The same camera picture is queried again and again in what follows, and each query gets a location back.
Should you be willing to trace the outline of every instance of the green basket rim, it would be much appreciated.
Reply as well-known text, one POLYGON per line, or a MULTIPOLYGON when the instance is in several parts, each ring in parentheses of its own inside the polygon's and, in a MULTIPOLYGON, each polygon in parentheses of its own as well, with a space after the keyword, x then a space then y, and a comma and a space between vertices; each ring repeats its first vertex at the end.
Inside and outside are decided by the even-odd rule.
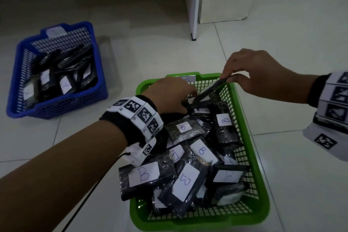
MULTIPOLYGON (((218 79, 221 73, 211 73, 211 74, 201 74, 199 72, 189 72, 181 74, 169 74, 167 76, 186 76, 186 75, 195 75, 196 80, 215 80, 218 79)), ((137 89, 136 94, 141 94, 144 87, 156 82, 158 79, 148 79, 141 82, 137 89)), ((136 212, 136 200, 132 198, 129 204, 129 214, 133 224, 142 231, 183 231, 189 229, 199 229, 199 230, 216 230, 216 229, 225 229, 231 226, 236 225, 255 225, 266 219, 270 210, 270 202, 267 194, 266 187, 262 178, 262 174, 259 168, 259 164, 254 152, 253 144, 251 142, 249 132, 244 120, 243 112, 241 105, 238 101, 237 91, 233 83, 227 84, 228 90, 231 96, 231 101, 233 105, 233 110, 236 116, 237 124, 240 129, 241 138, 247 151, 248 161, 250 168, 253 172, 253 178, 255 184, 257 184, 258 196, 261 201, 262 207, 257 213, 249 213, 242 215, 231 215, 226 221, 219 222, 207 222, 207 223, 196 223, 196 224, 184 224, 178 225, 172 222, 172 219, 162 219, 161 222, 145 222, 142 221, 136 212)))

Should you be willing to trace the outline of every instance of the basket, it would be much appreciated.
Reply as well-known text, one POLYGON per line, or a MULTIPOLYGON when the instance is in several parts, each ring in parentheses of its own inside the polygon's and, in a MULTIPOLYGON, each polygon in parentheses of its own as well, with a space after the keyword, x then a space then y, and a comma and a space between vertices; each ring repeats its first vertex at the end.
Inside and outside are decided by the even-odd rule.
POLYGON ((67 112, 88 106, 108 97, 99 48, 96 42, 93 26, 84 21, 73 25, 61 23, 46 29, 40 34, 28 37, 17 45, 16 58, 13 67, 10 92, 7 101, 6 113, 9 117, 24 116, 50 119, 67 112), (48 101, 38 103, 34 108, 25 110, 23 88, 30 77, 30 63, 36 55, 42 52, 51 52, 61 49, 63 52, 80 45, 92 44, 98 83, 90 89, 76 94, 65 94, 48 101))
MULTIPOLYGON (((196 86, 198 93, 220 76, 220 74, 201 75, 199 72, 168 76, 185 75, 196 76, 196 81, 190 82, 190 84, 196 86)), ((158 79, 143 81, 137 87, 136 94, 142 93, 156 80, 158 79)), ((243 147, 235 150, 235 155, 239 164, 250 166, 250 171, 243 179, 250 184, 250 189, 239 202, 233 205, 209 209, 198 207, 196 212, 188 212, 182 219, 176 218, 172 214, 154 217, 146 208, 144 201, 133 198, 130 200, 129 213, 138 229, 143 231, 217 230, 236 225, 254 225, 268 216, 270 204, 267 190, 250 141, 236 89, 233 84, 225 84, 219 88, 219 94, 221 99, 228 103, 237 131, 244 144, 243 147)))

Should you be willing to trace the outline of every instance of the pile of packages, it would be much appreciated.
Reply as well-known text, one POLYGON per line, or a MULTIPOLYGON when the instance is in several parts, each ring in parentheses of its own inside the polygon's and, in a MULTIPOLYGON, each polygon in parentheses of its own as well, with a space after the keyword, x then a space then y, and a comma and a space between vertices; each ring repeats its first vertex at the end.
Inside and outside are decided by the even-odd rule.
POLYGON ((87 90, 98 82, 92 45, 39 54, 30 63, 30 71, 23 90, 25 109, 64 94, 87 90))
POLYGON ((164 128, 140 167, 119 168, 121 199, 145 200, 153 216, 234 204, 249 189, 242 179, 250 167, 235 158, 242 143, 227 102, 215 91, 192 99, 183 104, 188 115, 161 116, 164 128))

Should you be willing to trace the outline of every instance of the person's right hand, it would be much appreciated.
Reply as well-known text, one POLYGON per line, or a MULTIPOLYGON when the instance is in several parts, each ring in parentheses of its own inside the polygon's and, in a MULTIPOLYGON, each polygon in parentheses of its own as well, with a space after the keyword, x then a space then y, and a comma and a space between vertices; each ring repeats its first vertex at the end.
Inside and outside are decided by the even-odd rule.
POLYGON ((236 82, 242 89, 258 97, 294 103, 307 103, 317 75, 301 75, 279 64, 266 51, 241 49, 227 60, 220 79, 236 82), (250 78, 238 71, 249 72, 250 78))

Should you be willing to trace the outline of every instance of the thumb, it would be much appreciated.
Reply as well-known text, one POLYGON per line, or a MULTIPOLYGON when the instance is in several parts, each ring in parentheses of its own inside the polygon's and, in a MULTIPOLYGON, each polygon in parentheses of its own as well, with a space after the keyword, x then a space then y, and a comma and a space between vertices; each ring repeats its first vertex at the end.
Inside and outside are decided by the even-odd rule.
POLYGON ((187 114, 187 109, 183 107, 182 105, 178 106, 176 111, 180 114, 187 114))
POLYGON ((244 74, 233 74, 230 78, 227 79, 227 83, 235 82, 243 88, 245 92, 250 89, 250 78, 245 76, 244 74))

